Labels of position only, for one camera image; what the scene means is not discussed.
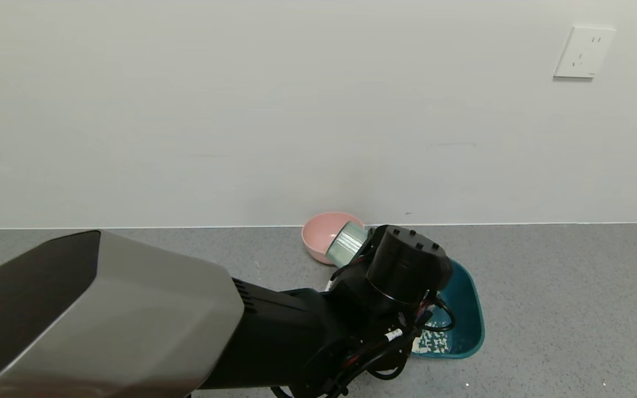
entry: pink bowl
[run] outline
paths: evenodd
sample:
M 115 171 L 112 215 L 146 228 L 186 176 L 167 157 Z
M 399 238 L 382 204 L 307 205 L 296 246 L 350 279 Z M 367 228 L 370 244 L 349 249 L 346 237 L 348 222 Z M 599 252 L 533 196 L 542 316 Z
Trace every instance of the pink bowl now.
M 326 251 L 346 222 L 352 221 L 364 227 L 361 220 L 344 212 L 325 212 L 312 217 L 301 229 L 301 239 L 311 257 L 324 263 L 333 264 L 326 259 Z

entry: wall outlet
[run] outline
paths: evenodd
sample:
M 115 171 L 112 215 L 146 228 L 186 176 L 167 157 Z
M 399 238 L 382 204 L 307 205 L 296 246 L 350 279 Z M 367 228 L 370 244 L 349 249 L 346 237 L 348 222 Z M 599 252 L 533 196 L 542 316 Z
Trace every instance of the wall outlet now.
M 554 76 L 594 78 L 615 34 L 614 29 L 572 28 Z

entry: speckled floor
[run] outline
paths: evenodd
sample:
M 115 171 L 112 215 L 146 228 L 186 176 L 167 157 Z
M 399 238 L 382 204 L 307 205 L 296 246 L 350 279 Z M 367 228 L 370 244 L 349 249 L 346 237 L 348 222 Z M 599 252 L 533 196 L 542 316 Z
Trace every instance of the speckled floor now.
M 485 343 L 464 360 L 413 358 L 349 396 L 637 396 L 637 224 L 418 227 L 473 276 Z M 331 268 L 296 228 L 116 230 L 273 289 L 322 289 Z M 65 231 L 0 231 L 0 264 Z M 268 389 L 198 396 L 272 396 Z

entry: teal bowl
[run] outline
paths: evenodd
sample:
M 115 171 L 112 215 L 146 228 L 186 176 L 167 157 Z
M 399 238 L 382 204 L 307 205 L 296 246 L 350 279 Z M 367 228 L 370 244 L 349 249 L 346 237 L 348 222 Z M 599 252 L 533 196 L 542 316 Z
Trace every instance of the teal bowl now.
M 441 291 L 441 297 L 456 318 L 456 327 L 449 332 L 424 332 L 412 350 L 414 355 L 425 358 L 461 359 L 474 355 L 483 345 L 485 325 L 481 303 L 473 279 L 461 264 L 452 260 L 453 275 L 449 285 Z M 449 316 L 438 308 L 427 324 L 440 327 L 448 325 Z

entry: white wall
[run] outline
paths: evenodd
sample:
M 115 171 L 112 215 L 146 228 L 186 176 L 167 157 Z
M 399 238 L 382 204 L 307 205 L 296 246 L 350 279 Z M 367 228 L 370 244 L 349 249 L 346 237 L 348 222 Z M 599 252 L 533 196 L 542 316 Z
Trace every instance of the white wall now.
M 573 25 L 618 30 L 594 81 Z M 0 2 L 0 227 L 333 209 L 637 222 L 637 1 Z

